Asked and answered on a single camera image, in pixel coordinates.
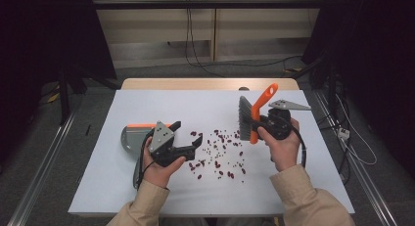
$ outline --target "black bristles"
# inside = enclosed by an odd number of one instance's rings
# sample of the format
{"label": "black bristles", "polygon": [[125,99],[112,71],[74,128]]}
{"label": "black bristles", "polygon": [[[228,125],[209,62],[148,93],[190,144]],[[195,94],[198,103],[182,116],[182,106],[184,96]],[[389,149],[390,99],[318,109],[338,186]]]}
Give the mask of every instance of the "black bristles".
{"label": "black bristles", "polygon": [[241,96],[239,99],[239,130],[240,130],[240,139],[249,141],[251,140],[251,103]]}

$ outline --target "white tabletop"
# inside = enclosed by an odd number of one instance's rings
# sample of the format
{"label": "white tabletop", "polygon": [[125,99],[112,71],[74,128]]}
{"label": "white tabletop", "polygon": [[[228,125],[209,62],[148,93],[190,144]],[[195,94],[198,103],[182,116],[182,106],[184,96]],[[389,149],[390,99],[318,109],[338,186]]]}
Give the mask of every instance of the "white tabletop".
{"label": "white tabletop", "polygon": [[[73,198],[69,212],[79,215],[114,215],[135,197],[132,176],[136,160],[122,148],[120,133],[130,123],[172,123],[180,120],[182,127],[175,133],[176,147],[188,146],[196,137],[192,131],[204,133],[204,142],[196,151],[197,163],[205,159],[205,167],[191,171],[188,162],[173,174],[168,184],[170,195],[161,210],[161,216],[274,216],[284,212],[283,205],[269,181],[276,173],[269,150],[259,141],[234,138],[239,129],[238,108],[241,95],[252,102],[261,91],[158,91],[120,90],[113,104],[88,162],[82,181]],[[270,102],[279,99],[308,105],[302,91],[279,90]],[[267,106],[261,114],[267,114]],[[353,213],[345,187],[337,173],[333,160],[323,141],[311,111],[292,111],[292,117],[300,122],[300,133],[307,145],[307,167],[316,188],[332,193]],[[214,130],[230,135],[226,150]],[[216,150],[212,144],[218,143]],[[218,178],[221,164],[224,172]],[[242,164],[246,174],[242,173]],[[235,178],[227,177],[233,172]]]}

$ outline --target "sleeve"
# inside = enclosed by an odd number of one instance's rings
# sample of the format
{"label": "sleeve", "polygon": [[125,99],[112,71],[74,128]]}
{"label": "sleeve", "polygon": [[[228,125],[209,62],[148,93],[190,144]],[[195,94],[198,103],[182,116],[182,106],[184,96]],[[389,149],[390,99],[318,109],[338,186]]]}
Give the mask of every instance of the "sleeve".
{"label": "sleeve", "polygon": [[134,202],[125,204],[108,226],[159,225],[159,214],[169,191],[143,180]]}
{"label": "sleeve", "polygon": [[345,207],[333,195],[313,188],[300,164],[270,179],[286,209],[286,225],[354,225]]}

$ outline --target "carpeted floor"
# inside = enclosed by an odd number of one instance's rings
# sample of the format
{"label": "carpeted floor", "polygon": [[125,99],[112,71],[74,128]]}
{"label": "carpeted floor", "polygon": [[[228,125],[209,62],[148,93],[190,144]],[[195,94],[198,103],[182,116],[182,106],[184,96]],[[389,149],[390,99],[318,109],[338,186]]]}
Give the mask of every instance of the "carpeted floor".
{"label": "carpeted floor", "polygon": [[[296,58],[284,63],[272,64],[275,62],[277,60],[243,61],[236,64],[263,66],[248,67],[228,64],[205,67],[205,70],[225,77],[280,77],[284,74],[283,68],[302,67],[302,63]],[[188,65],[118,69],[117,75],[117,83],[122,83],[123,79],[128,77],[214,77],[202,68]],[[88,91],[85,95],[70,95],[70,101],[73,104],[81,101],[79,111],[76,113],[68,137],[53,163],[53,168],[26,225],[105,225],[110,220],[110,218],[81,218],[68,214],[71,200],[115,94],[115,91],[89,79],[86,79],[86,83]],[[299,79],[298,83],[312,106],[316,120],[324,117],[325,114],[317,102],[315,90],[311,89],[307,76]],[[382,139],[371,132],[364,117],[353,104],[352,98],[348,98],[347,102],[353,126],[370,144],[378,159],[376,164],[365,166],[367,172],[391,208],[397,225],[413,225],[415,181],[391,157]],[[41,102],[33,121],[23,132],[15,152],[3,163],[3,173],[0,176],[0,225],[6,225],[9,222],[31,178],[43,160],[58,130],[60,112],[59,101],[51,104]],[[321,127],[327,125],[328,123],[324,122],[320,124]],[[334,132],[331,129],[323,129],[322,135],[335,164],[339,166],[343,155]],[[373,155],[354,131],[351,132],[351,142],[362,159],[368,161],[373,159]],[[346,190],[356,211],[352,216],[356,225],[382,225],[355,173],[351,170],[349,174]]]}

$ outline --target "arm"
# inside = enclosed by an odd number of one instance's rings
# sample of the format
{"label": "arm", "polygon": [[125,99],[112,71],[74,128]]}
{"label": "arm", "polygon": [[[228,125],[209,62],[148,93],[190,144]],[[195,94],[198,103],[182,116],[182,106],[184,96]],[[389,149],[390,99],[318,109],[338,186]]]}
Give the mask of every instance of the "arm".
{"label": "arm", "polygon": [[167,199],[167,189],[170,176],[180,168],[185,161],[184,157],[178,158],[168,167],[162,167],[153,163],[148,147],[151,138],[144,148],[144,167],[149,166],[144,173],[134,202],[125,204],[119,213],[110,221],[109,226],[122,225],[159,225],[159,214]]}
{"label": "arm", "polygon": [[[299,123],[292,119],[299,129]],[[274,139],[265,129],[258,134],[269,146],[279,173],[270,177],[286,212],[286,225],[354,225],[345,207],[325,190],[314,189],[308,174],[297,164],[300,140],[294,132],[285,140]]]}

